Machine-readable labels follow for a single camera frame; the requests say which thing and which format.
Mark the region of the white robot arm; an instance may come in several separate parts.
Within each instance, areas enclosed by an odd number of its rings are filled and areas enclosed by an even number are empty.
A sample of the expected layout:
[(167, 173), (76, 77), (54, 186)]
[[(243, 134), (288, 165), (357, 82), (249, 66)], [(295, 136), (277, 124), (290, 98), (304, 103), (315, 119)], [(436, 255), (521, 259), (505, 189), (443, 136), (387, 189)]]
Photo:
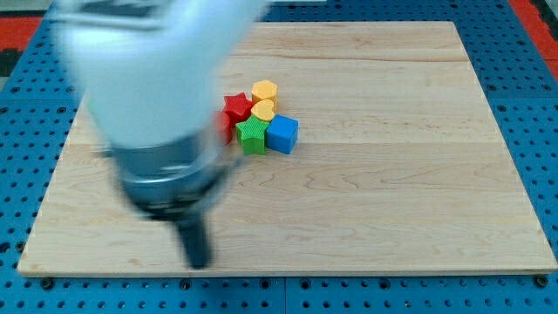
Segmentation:
[(189, 264), (208, 266), (205, 212), (228, 188), (239, 152), (219, 133), (219, 70), (268, 5), (256, 0), (59, 1), (58, 50), (128, 200), (171, 222)]

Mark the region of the black pusher stick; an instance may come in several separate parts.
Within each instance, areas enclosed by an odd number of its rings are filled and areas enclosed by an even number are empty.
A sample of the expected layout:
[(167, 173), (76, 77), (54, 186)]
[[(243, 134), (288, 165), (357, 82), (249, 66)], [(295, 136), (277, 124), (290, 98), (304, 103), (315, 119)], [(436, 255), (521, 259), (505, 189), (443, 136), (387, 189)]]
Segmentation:
[(174, 223), (188, 264), (195, 270), (206, 268), (212, 260), (212, 250), (202, 215), (189, 215)]

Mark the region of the grey metal wrist flange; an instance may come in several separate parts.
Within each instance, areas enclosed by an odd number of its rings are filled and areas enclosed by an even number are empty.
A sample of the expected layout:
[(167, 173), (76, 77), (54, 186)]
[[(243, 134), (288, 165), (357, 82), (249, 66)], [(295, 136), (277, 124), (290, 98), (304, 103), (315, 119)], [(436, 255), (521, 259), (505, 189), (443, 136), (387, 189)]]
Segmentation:
[(109, 156), (123, 193), (154, 220), (174, 221), (204, 213), (224, 196), (242, 153), (212, 128), (148, 147), (112, 144)]

